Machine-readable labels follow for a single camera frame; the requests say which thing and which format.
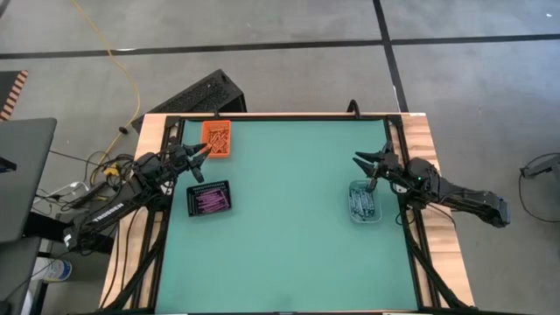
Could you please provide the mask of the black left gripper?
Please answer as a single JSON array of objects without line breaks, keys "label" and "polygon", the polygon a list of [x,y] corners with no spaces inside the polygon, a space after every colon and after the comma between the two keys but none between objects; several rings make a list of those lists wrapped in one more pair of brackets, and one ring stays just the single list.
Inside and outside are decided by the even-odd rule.
[{"label": "black left gripper", "polygon": [[187,145],[179,142],[176,136],[169,139],[169,146],[166,148],[166,156],[169,159],[171,168],[177,173],[190,172],[198,183],[204,182],[201,166],[209,155],[206,152],[207,145],[198,143]]}]

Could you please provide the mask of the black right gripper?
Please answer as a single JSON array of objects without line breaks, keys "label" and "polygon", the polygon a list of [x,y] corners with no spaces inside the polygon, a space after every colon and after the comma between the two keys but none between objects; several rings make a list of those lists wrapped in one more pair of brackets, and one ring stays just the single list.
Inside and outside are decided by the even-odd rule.
[{"label": "black right gripper", "polygon": [[381,150],[376,153],[355,152],[359,158],[367,160],[367,163],[357,157],[353,161],[370,177],[367,185],[367,192],[372,193],[377,187],[378,178],[386,179],[391,185],[395,186],[396,193],[408,193],[410,185],[403,178],[403,167],[400,165],[398,155],[394,153],[393,143],[386,142]]}]

